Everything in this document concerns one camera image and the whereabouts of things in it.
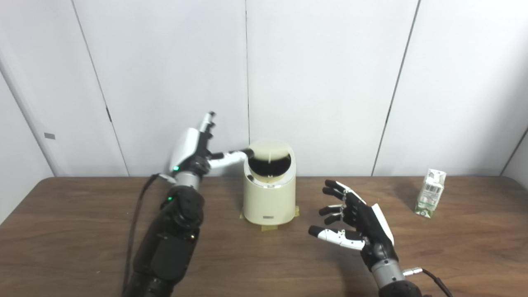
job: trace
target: black cable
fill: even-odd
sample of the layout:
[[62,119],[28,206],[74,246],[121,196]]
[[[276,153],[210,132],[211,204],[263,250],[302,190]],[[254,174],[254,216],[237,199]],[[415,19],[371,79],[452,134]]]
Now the black cable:
[[141,211],[141,206],[143,204],[143,196],[147,191],[148,187],[158,178],[159,173],[152,174],[148,181],[143,186],[141,193],[139,194],[136,202],[136,209],[134,210],[134,216],[132,217],[132,222],[130,223],[130,231],[128,233],[128,246],[127,246],[127,258],[125,261],[125,276],[123,278],[123,292],[128,284],[128,277],[130,274],[130,260],[132,258],[132,248],[134,247],[134,235],[136,233],[137,219],[139,218],[139,212]]
[[422,269],[422,272],[432,278],[432,280],[440,287],[440,289],[446,294],[447,297],[453,297],[453,294],[451,294],[449,289],[446,287],[446,285],[444,285],[444,283],[439,277],[436,277],[434,274],[430,273],[425,269]]

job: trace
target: wooden table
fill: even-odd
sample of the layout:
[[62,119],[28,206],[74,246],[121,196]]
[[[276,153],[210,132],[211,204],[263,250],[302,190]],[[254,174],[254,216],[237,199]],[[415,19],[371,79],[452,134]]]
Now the wooden table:
[[[528,192],[508,178],[448,177],[432,219],[413,208],[422,178],[337,178],[379,203],[402,268],[422,266],[456,297],[528,295]],[[1,296],[119,296],[126,241],[145,178],[50,178],[0,226]],[[174,296],[368,296],[378,290],[359,253],[308,235],[338,203],[324,178],[298,178],[300,217],[262,232],[240,219],[240,178],[206,178],[205,223]],[[168,187],[145,196],[136,246]],[[443,296],[425,275],[423,293]]]

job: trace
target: white wall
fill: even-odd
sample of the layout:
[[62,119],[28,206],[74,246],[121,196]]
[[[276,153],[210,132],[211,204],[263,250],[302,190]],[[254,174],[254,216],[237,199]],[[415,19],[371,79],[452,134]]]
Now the white wall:
[[0,73],[0,224],[42,179],[53,176]]
[[0,64],[58,176],[127,175],[69,0],[1,1]]
[[247,1],[251,140],[299,175],[370,175],[417,1]]
[[[209,110],[212,151],[279,138],[300,175],[370,175],[416,5],[3,0],[0,68],[60,176],[163,170]],[[527,6],[421,3],[375,175],[500,173],[528,125]]]
[[423,1],[374,175],[499,175],[527,79],[528,2]]
[[503,175],[518,181],[528,189],[528,137],[525,136],[521,142]]
[[247,147],[244,0],[75,4],[131,175],[164,170],[210,110],[211,151]]

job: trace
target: dark opening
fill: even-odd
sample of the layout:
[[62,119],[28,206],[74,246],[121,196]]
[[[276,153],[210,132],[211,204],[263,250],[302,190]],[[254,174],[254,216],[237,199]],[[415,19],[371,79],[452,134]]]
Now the dark opening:
[[248,165],[254,173],[263,177],[277,177],[288,171],[291,166],[291,156],[287,155],[282,159],[274,160],[268,163],[267,160],[257,160],[250,158]]

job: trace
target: robotic arm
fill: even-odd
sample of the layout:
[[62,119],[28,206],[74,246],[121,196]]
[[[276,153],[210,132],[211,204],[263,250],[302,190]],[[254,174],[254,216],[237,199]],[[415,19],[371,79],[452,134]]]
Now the robotic arm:
[[172,187],[136,253],[123,297],[172,294],[185,276],[200,236],[204,199],[198,190],[202,177],[211,168],[235,164],[253,154],[250,149],[211,154],[208,143],[215,125],[213,116],[213,112],[206,114],[199,130],[189,128],[182,135],[171,158],[170,175],[159,175]]
[[[400,269],[394,250],[394,237],[379,205],[366,205],[357,193],[339,182],[326,180],[325,185],[323,193],[337,197],[344,204],[319,210],[321,216],[330,215],[324,223],[329,225],[343,221],[356,231],[311,226],[308,233],[327,242],[360,250],[363,262],[378,285],[379,297],[428,296],[422,295],[420,289],[406,279],[406,276],[422,272],[421,268]],[[443,286],[440,279],[435,280],[437,281]]]

